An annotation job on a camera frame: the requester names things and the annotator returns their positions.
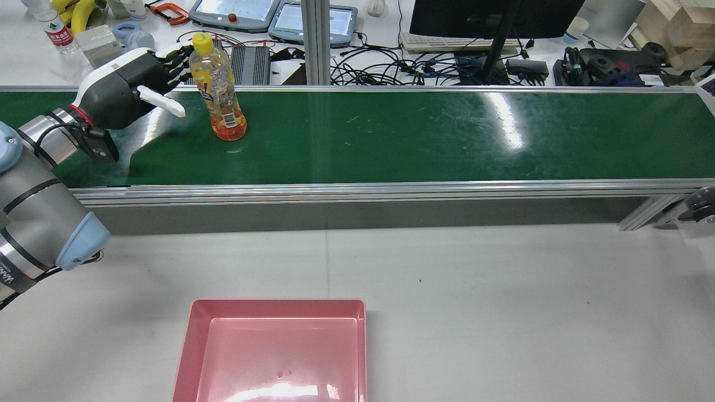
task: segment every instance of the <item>banana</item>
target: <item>banana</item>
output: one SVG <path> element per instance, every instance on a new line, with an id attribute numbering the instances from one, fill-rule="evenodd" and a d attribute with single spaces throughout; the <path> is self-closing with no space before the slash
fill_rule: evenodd
<path id="1" fill-rule="evenodd" d="M 62 22 L 64 22 L 65 25 L 69 24 L 69 22 L 72 20 L 72 12 L 74 11 L 75 7 L 77 7 L 77 5 L 72 4 L 62 13 L 60 13 L 59 18 L 62 18 Z"/>
<path id="2" fill-rule="evenodd" d="M 94 0 L 79 0 L 72 12 L 72 34 L 84 32 L 87 29 L 89 15 L 94 11 Z"/>
<path id="3" fill-rule="evenodd" d="M 62 12 L 73 3 L 77 3 L 77 0 L 52 0 L 52 6 L 58 14 L 62 14 Z"/>

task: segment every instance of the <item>screen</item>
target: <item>screen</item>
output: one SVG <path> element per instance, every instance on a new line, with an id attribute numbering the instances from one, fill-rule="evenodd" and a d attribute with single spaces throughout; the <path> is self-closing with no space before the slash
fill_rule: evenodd
<path id="1" fill-rule="evenodd" d="M 509 38 L 560 38 L 585 0 L 524 0 Z M 410 33 L 493 39 L 508 0 L 415 0 Z"/>
<path id="2" fill-rule="evenodd" d="M 196 11 L 266 21 L 274 1 L 278 0 L 202 0 Z"/>
<path id="3" fill-rule="evenodd" d="M 350 28 L 350 10 L 330 9 L 330 33 L 334 35 L 347 35 Z M 275 22 L 277 29 L 303 30 L 303 15 L 300 6 L 295 4 L 285 4 L 283 10 Z"/>

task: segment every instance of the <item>wooden block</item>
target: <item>wooden block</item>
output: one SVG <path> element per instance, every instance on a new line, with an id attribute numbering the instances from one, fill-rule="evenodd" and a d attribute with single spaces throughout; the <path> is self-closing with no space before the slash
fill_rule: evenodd
<path id="1" fill-rule="evenodd" d="M 666 17 L 668 21 L 673 19 L 682 6 L 697 7 L 695 0 L 650 0 Z"/>
<path id="2" fill-rule="evenodd" d="M 666 26 L 674 46 L 715 48 L 715 9 L 681 7 Z"/>
<path id="3" fill-rule="evenodd" d="M 646 43 L 654 41 L 643 32 L 641 27 L 635 28 L 633 32 L 631 32 L 630 38 L 633 45 L 638 49 L 643 49 Z M 670 65 L 680 71 L 698 69 L 715 54 L 715 49 L 675 47 L 667 39 L 657 43 L 660 43 L 666 49 Z"/>
<path id="4" fill-rule="evenodd" d="M 665 35 L 666 26 L 668 26 L 669 18 L 667 9 L 664 11 L 661 1 L 649 1 L 646 3 L 643 11 L 636 18 L 638 28 L 651 40 L 656 43 L 661 43 L 667 38 Z"/>
<path id="5" fill-rule="evenodd" d="M 664 45 L 664 47 L 671 66 L 680 71 L 697 70 L 715 54 L 715 49 L 682 48 L 672 45 Z"/>
<path id="6" fill-rule="evenodd" d="M 715 8 L 715 0 L 693 0 L 698 7 Z"/>

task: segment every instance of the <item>yellow bottle cap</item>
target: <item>yellow bottle cap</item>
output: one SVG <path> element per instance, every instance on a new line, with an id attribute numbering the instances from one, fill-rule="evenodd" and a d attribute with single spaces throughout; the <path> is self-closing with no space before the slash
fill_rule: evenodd
<path id="1" fill-rule="evenodd" d="M 195 34 L 191 38 L 191 42 L 194 44 L 194 50 L 199 56 L 206 56 L 214 49 L 214 41 L 206 32 Z"/>

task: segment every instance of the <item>monitor stand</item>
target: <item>monitor stand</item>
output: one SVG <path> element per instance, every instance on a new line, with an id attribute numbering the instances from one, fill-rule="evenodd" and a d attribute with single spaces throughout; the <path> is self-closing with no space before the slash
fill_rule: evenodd
<path id="1" fill-rule="evenodd" d="M 459 80 L 456 85 L 482 85 L 484 82 L 478 77 L 478 73 L 484 70 L 484 64 L 487 59 L 486 52 L 455 52 L 455 58 L 459 61 Z M 509 85 L 509 76 L 506 72 L 504 62 L 498 60 L 492 79 L 491 85 Z"/>
<path id="2" fill-rule="evenodd" d="M 514 22 L 521 9 L 521 4 L 523 0 L 509 0 L 506 6 L 506 12 L 501 17 L 499 22 L 499 29 L 494 35 L 492 40 L 492 45 L 489 48 L 489 54 L 484 63 L 484 68 L 479 72 L 477 80 L 483 84 L 495 84 L 497 79 L 496 75 L 500 71 L 501 67 L 497 67 L 499 59 L 501 58 L 501 52 L 504 50 L 504 42 L 509 37 L 512 28 L 514 27 Z"/>

